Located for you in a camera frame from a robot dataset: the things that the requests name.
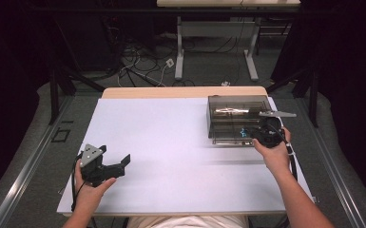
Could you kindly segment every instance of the person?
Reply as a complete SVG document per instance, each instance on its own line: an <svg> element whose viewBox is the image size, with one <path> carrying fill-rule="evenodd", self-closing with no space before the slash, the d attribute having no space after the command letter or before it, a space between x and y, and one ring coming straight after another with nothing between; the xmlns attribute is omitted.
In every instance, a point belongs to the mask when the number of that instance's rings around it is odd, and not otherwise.
<svg viewBox="0 0 366 228"><path fill-rule="evenodd" d="M290 142L291 134L283 127L286 141ZM316 205L310 200L299 183L293 177L289 165L289 155L286 144L281 142L273 148L267 148L256 139L254 146L262 154L266 167L270 170L278 183L283 203L286 208L292 228L319 227L331 228L334 225L327 219ZM76 189L81 190L78 194L76 208L72 216L67 220L64 227L87 227L88 222L97 209L104 192L115 182L115 179L106 180L96 188L83 185L79 162L75 172ZM244 216L188 216L188 217L132 217L128 227L176 227L179 225L193 227L248 227L248 220Z"/></svg>

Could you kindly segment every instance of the person's right arm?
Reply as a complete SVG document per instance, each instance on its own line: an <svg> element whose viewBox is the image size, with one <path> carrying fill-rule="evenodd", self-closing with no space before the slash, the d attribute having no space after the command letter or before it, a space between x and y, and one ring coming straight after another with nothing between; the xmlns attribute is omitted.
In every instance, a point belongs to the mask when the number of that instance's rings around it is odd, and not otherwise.
<svg viewBox="0 0 366 228"><path fill-rule="evenodd" d="M284 130L286 139L290 142L290 132L285 128ZM266 166L278 183L291 227L334 227L293 177L285 143L267 148L254 140L254 146L262 154Z"/></svg>

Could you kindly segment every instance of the gray floor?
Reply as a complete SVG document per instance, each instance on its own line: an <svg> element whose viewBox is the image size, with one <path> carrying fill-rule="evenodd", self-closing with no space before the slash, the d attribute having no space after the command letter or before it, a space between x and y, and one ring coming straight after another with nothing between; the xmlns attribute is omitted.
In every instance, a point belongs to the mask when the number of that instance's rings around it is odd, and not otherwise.
<svg viewBox="0 0 366 228"><path fill-rule="evenodd" d="M269 77L279 56L281 45L284 41L277 37L262 37L260 55L255 57L255 64L260 79L252 82L246 70L246 64L242 58L242 50L247 48L246 40L241 39L239 45L234 45L234 39L228 43L221 51L231 47L227 53L195 53L193 50L212 51L219 48L227 39L197 38L184 42L186 49L183 82L187 86L220 86L227 81L232 86L269 86ZM158 70L150 73L149 76L160 81L162 69L165 61L172 58L175 61L175 40L165 41L160 39L157 51L151 55L161 56L158 59ZM141 69L151 69L156 64L153 58L139 51L142 55L137 67ZM125 64L130 65L131 57L124 59ZM88 77L96 77L98 73L89 73ZM103 86L132 86L127 77L123 77L120 83L117 76L112 76L98 81ZM150 86L136 76L132 80L136 86ZM172 86L174 80L174 67L164 71L162 82L167 86ZM77 154L82 139L86 133L89 120L97 104L100 93L86 85L75 82L78 92L74 97L63 97L63 115L55 126L48 126L49 91L48 85L39 89L40 104L35 114L34 120L27 132L21 146L18 149L5 176L0 181L0 212L2 212L2 202L7 201L11 187L25 164L36 153L42 153L38 164L31 171L30 178L25 182L27 186L18 196L18 201L6 211L8 217L1 220L1 224L7 227L60 227L66 220L62 215L56 214L56 207L61 198L58 191L64 187L70 173L70 167L74 156ZM321 95L318 97L318 124L315 129L310 125L304 114L307 107L307 97L304 99L293 99L290 90L293 87L289 84L273 93L272 96L279 110L298 113L297 118L285 118L284 124L293 133L293 146L297 151L297 156L302 167L302 171L308 181L312 194L319 198L318 207L335 224L336 227L366 227L366 189L361 184L357 174L344 158L337 144L337 133L332 121L329 102ZM54 137L58 130L68 132L65 142L60 141L64 136L60 134ZM334 162L334 167L339 175L339 183L336 176L330 175L332 166L327 166L326 157L323 151L329 152L329 159ZM349 193L351 201L344 199L343 192ZM346 204L351 202L351 208L356 208L361 219L355 218L355 211L349 211ZM280 217L252 217L256 226L271 227ZM99 227L121 227L122 218L98 218Z"/></svg>

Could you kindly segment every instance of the person's right hand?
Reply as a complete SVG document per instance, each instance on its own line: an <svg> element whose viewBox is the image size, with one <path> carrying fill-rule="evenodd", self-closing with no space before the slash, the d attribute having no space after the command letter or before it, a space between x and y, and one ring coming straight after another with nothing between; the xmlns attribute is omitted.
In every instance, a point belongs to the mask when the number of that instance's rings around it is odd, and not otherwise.
<svg viewBox="0 0 366 228"><path fill-rule="evenodd" d="M290 142L291 134L285 127L284 130L286 141ZM287 148L285 142L281 142L279 145L273 148L267 148L263 146L257 139L253 139L254 147L263 156L266 167L271 171L271 173L276 176L279 173L284 173L286 171L290 172L289 169L289 155L287 153Z"/></svg>

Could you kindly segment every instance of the silver metal bracket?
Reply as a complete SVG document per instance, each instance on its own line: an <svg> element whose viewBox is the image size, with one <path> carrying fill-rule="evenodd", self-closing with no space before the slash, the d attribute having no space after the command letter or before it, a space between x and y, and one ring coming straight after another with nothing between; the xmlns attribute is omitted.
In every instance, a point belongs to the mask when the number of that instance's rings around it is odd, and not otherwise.
<svg viewBox="0 0 366 228"><path fill-rule="evenodd" d="M264 117L297 117L295 113L288 113L282 111L261 111L260 116Z"/></svg>
<svg viewBox="0 0 366 228"><path fill-rule="evenodd" d="M102 155L104 151L97 147L92 146L91 144L86 144L85 151L83 152L81 167L85 167L91 161L95 160L97 157Z"/></svg>

